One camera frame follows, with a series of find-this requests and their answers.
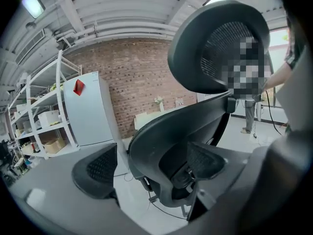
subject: brick wall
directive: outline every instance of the brick wall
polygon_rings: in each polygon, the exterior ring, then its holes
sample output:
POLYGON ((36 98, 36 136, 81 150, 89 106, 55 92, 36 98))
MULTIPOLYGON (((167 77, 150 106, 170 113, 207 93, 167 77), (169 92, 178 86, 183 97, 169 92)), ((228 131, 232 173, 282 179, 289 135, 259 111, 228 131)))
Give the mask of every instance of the brick wall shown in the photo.
POLYGON ((99 71, 110 87, 112 105, 123 138, 131 137, 134 117, 142 112, 159 111, 154 103, 164 98, 164 109, 196 103, 195 93, 186 90, 172 76, 167 64, 170 41, 156 39, 123 39, 81 48, 65 57, 83 66, 83 74, 99 71))

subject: white refrigerator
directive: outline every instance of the white refrigerator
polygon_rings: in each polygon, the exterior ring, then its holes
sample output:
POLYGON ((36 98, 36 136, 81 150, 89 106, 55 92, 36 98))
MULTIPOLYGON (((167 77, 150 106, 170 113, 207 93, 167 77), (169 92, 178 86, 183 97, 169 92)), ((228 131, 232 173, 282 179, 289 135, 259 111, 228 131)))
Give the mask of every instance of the white refrigerator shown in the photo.
POLYGON ((118 165, 114 175, 127 173, 127 153, 118 131, 107 82, 97 71, 75 77, 64 83, 64 100, 78 145, 85 149, 88 145, 117 143, 118 165), (78 79, 84 84, 80 95, 74 92, 78 79))

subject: red tag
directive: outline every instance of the red tag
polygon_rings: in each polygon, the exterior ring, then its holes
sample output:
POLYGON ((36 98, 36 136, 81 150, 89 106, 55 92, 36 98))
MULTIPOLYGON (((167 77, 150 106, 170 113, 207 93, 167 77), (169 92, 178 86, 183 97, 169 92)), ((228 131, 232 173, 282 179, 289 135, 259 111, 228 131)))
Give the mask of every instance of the red tag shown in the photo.
POLYGON ((77 95, 80 96, 80 95, 82 94, 82 91, 83 91, 84 86, 85 86, 85 84, 84 84, 82 81, 80 81, 79 79, 77 79, 73 91, 74 91, 77 95))

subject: window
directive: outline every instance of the window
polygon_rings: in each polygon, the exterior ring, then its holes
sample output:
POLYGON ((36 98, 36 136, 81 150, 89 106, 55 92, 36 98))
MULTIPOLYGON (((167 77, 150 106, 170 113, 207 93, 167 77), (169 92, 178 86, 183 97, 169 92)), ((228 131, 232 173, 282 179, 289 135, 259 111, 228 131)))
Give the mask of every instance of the window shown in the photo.
MULTIPOLYGON (((270 32, 270 44, 269 44, 268 51, 269 51, 270 59, 272 62, 273 72, 278 71, 278 69, 284 63, 286 52, 288 50, 288 45, 289 45, 288 30, 286 28, 273 30, 270 32)), ((268 90, 270 106, 281 107, 281 105, 275 99, 275 96, 274 96, 275 93, 279 91, 281 87, 282 85, 276 86, 275 88, 268 90)), ((262 99, 264 99, 262 104, 268 105, 268 99, 267 99, 265 92, 262 94, 262 99)))

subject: person's arm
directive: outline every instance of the person's arm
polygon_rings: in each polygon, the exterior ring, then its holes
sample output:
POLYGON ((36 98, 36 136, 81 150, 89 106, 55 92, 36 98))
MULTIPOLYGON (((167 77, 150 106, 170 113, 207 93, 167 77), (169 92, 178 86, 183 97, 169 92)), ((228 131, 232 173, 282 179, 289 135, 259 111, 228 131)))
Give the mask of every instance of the person's arm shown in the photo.
POLYGON ((288 63, 284 62, 283 65, 278 69, 277 72, 272 74, 267 80, 264 90, 274 88, 275 86, 281 85, 287 81, 291 75, 291 68, 288 63))

